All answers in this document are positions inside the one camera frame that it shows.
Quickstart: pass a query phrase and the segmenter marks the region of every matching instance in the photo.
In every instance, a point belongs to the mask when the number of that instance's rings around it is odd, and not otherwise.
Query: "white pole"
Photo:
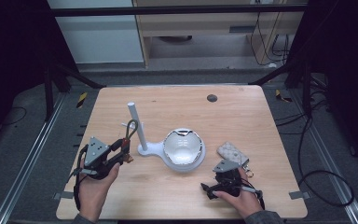
[[[147,150],[147,143],[146,143],[146,139],[145,139],[144,128],[143,128],[141,121],[139,120],[138,112],[136,112],[135,103],[129,102],[129,103],[127,103],[127,106],[129,107],[131,117],[138,121],[137,133],[138,133],[139,140],[141,141],[142,149]]]

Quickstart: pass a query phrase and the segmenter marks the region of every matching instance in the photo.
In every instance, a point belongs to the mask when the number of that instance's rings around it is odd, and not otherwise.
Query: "dark sleeve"
[[[89,221],[88,219],[86,219],[85,217],[82,217],[81,215],[77,214],[75,219],[72,221],[72,224],[95,224],[95,223],[93,223],[93,222]]]
[[[245,219],[246,224],[282,224],[281,217],[276,212],[260,211]]]

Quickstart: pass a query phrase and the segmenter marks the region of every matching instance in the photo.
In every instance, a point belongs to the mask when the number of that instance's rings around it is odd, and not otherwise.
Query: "wooden table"
[[[209,94],[217,101],[207,100]],[[101,219],[232,219],[236,210],[219,199],[209,200],[200,183],[214,185],[212,169],[222,160],[216,153],[226,141],[250,158],[255,176],[251,183],[263,190],[266,209],[281,217],[302,218],[307,208],[298,191],[292,167],[271,116],[264,92],[258,86],[154,86],[105,88],[99,93],[81,147],[91,136],[112,144],[125,136],[121,123],[131,119],[128,102],[134,102],[145,124],[148,142],[160,142],[176,128],[194,130],[205,143],[203,163],[190,173],[171,170],[161,158],[143,157],[135,134],[131,139],[134,161],[120,167],[109,190]],[[72,191],[71,178],[65,190]],[[61,199],[60,219],[77,214],[74,200]]]

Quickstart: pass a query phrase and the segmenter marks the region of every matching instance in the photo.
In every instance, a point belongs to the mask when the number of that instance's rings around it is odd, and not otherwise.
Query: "white cabinet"
[[[51,8],[132,7],[131,0],[48,0]],[[81,68],[144,63],[135,17],[57,17],[75,62]]]

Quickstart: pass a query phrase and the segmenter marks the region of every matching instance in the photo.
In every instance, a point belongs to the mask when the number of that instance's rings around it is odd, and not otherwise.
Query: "black metal bar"
[[[52,10],[27,10],[26,13],[54,17],[123,16],[154,14],[195,13],[241,13],[241,12],[296,12],[305,11],[308,4],[280,5],[216,5],[216,6],[168,6],[168,7],[96,7],[96,8],[53,8]]]

